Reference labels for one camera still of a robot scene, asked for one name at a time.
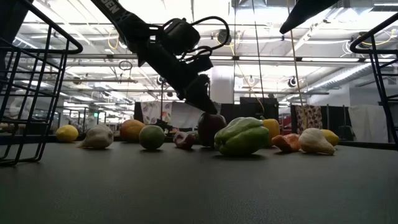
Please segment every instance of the green bell pepper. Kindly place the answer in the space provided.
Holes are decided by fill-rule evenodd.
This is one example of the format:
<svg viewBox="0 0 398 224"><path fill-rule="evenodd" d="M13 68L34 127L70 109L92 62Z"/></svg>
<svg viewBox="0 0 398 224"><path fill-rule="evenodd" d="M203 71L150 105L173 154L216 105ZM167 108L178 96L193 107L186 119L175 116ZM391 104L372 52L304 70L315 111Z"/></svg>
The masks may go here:
<svg viewBox="0 0 398 224"><path fill-rule="evenodd" d="M256 118L236 118L217 132L215 148L226 156L246 156L268 142L268 129Z"/></svg>

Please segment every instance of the lime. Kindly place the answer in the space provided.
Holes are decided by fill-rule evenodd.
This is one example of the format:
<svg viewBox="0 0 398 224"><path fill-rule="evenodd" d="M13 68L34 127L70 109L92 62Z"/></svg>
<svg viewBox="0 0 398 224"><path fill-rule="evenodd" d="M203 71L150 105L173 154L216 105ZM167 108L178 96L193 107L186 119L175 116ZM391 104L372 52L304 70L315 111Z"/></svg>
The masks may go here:
<svg viewBox="0 0 398 224"><path fill-rule="evenodd" d="M158 149L163 145L164 139L163 129L156 125L145 126L139 133L139 144L148 150Z"/></svg>

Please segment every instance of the lemon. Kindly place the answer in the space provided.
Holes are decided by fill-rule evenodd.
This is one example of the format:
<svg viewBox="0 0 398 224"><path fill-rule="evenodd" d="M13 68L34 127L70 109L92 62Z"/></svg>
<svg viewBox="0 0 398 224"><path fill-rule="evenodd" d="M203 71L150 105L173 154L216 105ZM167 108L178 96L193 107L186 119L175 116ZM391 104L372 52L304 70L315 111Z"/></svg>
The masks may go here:
<svg viewBox="0 0 398 224"><path fill-rule="evenodd" d="M76 140L79 132L74 126L65 125L61 128L58 128L55 135L57 136L57 139L61 142L73 142L74 140Z"/></svg>

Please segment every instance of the wire rack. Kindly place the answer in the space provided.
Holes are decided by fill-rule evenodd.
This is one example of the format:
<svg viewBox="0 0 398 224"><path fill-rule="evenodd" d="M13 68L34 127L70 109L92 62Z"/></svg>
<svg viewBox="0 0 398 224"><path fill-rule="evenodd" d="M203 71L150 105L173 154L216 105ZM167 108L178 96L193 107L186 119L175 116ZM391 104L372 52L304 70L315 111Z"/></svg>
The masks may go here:
<svg viewBox="0 0 398 224"><path fill-rule="evenodd" d="M21 6L42 19L49 28L45 47L42 49L22 49L0 37L0 54L6 54L6 69L0 70L0 98L3 98L0 107L0 124L7 126L11 130L11 134L6 136L7 148L3 150L4 154L0 154L0 166L14 166L18 162L38 162L41 160L60 96L68 54L78 54L83 51L83 46L79 42L40 12L29 1L18 1ZM62 49L50 47L50 39L53 31L66 39ZM70 43L75 46L75 49L70 49ZM60 60L51 60L51 54L61 55ZM21 69L19 62L22 58L28 58L33 61L31 68L28 70L26 68ZM14 81L16 74L30 76L27 86L18 85ZM56 77L55 84L53 88L41 90L40 86L42 85L43 77L46 75ZM17 94L15 93L16 90L24 90L24 94ZM9 117L6 114L7 106L15 98L22 99L21 108L15 116ZM45 101L49 102L49 107L46 111L47 115L45 119L34 119L35 106L38 100L42 98L45 98ZM27 103L31 104L30 109L28 107L28 110L24 111ZM29 128L36 129L37 127L40 127L38 128L40 130L39 133L35 133L34 136L30 135L28 132ZM18 129L21 129L22 134L16 134ZM35 142L38 143L37 150L32 157L21 158L27 138L35 138ZM10 151L13 150L12 146L14 145L19 147L17 147L15 154L12 153L12 156Z"/></svg>
<svg viewBox="0 0 398 224"><path fill-rule="evenodd" d="M375 37L374 37L378 32L384 30L386 27L389 27L396 20L398 20L398 13L393 15L392 17L388 18L384 22L380 23L378 26L371 29L369 32L365 33L360 38L356 39L351 44L350 50L356 54L369 54L372 68L373 68L374 79L376 80L377 90L379 92L381 104L382 104L384 112L386 114L387 127L389 129L389 132L391 133L391 136L392 136L395 144L396 144L396 149L398 149L398 137L397 137L398 126L396 126L394 124L394 120L392 118L392 113L391 113L391 109L390 109L391 102L398 102L398 95L387 96L386 88L385 88L384 82L383 82L384 77L398 77L398 74L390 74L390 73L382 72L383 68L386 68L386 67L398 62L398 50L397 49L377 49L377 43L376 43ZM371 43L372 43L372 45L371 45L372 47L370 49L358 49L357 48L357 46L360 43L365 42L368 39L370 39ZM392 58L390 62L380 64L379 55L382 55L382 54L394 55L395 58Z"/></svg>

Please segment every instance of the dark gray table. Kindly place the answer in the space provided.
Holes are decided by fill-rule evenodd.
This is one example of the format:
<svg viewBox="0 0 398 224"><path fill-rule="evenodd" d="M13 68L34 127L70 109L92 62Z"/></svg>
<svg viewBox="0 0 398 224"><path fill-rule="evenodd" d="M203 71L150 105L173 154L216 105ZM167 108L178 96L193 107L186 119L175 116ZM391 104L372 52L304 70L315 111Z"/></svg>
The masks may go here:
<svg viewBox="0 0 398 224"><path fill-rule="evenodd" d="M398 223L398 153L338 148L228 159L49 144L40 164L0 168L0 223Z"/></svg>

